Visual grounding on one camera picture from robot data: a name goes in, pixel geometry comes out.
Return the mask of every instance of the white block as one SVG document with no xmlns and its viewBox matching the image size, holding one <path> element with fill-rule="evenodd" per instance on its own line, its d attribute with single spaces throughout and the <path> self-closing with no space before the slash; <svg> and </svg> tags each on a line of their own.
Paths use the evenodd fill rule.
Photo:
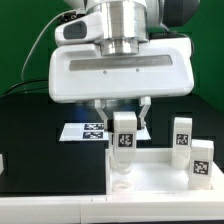
<svg viewBox="0 0 224 224">
<path fill-rule="evenodd" d="M 188 169 L 191 155 L 192 119 L 174 120 L 172 166 L 176 169 Z"/>
<path fill-rule="evenodd" d="M 131 171 L 136 152 L 137 118 L 134 112 L 114 112 L 113 152 L 117 171 Z"/>
<path fill-rule="evenodd" d="M 137 118 L 134 112 L 114 112 L 114 132 L 136 132 Z"/>
<path fill-rule="evenodd" d="M 214 143 L 207 140 L 192 140 L 191 159 L 212 160 L 214 156 Z"/>
<path fill-rule="evenodd" d="M 3 172 L 4 167 L 3 167 L 3 158 L 2 155 L 0 154 L 0 174 Z"/>
<path fill-rule="evenodd" d="M 189 190 L 210 190 L 212 186 L 214 144 L 212 141 L 192 140 Z"/>
</svg>

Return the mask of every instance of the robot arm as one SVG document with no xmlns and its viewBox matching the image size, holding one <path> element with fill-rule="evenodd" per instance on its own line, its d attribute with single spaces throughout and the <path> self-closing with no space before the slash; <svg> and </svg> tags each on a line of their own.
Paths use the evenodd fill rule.
<svg viewBox="0 0 224 224">
<path fill-rule="evenodd" d="M 84 1 L 65 1 L 73 8 L 85 7 Z M 180 18 L 182 24 L 187 21 L 193 9 L 184 20 L 181 16 L 170 20 L 170 12 L 174 12 L 170 4 L 178 5 L 180 1 L 194 2 L 195 8 L 199 3 L 88 0 L 85 16 L 56 29 L 59 48 L 50 62 L 51 98 L 60 103 L 95 101 L 106 130 L 107 117 L 101 101 L 139 98 L 143 105 L 140 128 L 144 128 L 151 97 L 186 95 L 194 86 L 189 38 L 148 40 L 149 27 L 169 25 L 169 21 L 178 24 Z M 185 15 L 185 8 L 181 10 L 180 14 Z M 132 112 L 114 113 L 111 158 L 120 173 L 130 172 L 137 120 Z"/>
</svg>

